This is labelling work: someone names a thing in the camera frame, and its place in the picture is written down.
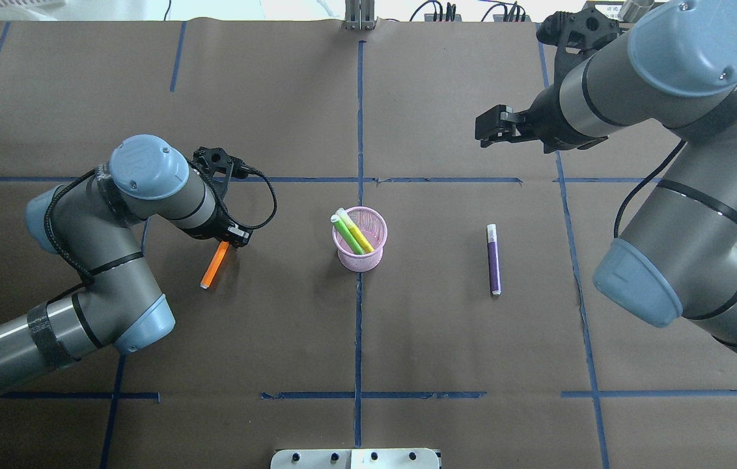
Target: pink mesh basket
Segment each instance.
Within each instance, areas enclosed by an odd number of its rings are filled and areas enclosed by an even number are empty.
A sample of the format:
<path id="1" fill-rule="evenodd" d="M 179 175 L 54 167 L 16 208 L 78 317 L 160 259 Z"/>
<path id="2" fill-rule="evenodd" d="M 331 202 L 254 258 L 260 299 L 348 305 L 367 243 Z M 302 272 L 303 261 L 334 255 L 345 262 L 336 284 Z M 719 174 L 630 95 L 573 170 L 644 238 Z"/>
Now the pink mesh basket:
<path id="1" fill-rule="evenodd" d="M 351 220 L 354 220 L 354 225 L 357 225 L 357 228 L 360 228 L 360 231 L 363 232 L 368 243 L 374 247 L 374 252 L 364 253 L 363 255 L 351 252 L 348 243 L 332 226 L 331 235 L 333 236 L 333 243 L 337 247 L 339 261 L 346 269 L 354 272 L 372 270 L 377 264 L 380 264 L 380 259 L 383 258 L 383 245 L 386 244 L 386 220 L 383 220 L 379 213 L 369 207 L 352 207 L 345 210 L 345 212 L 351 217 Z"/>

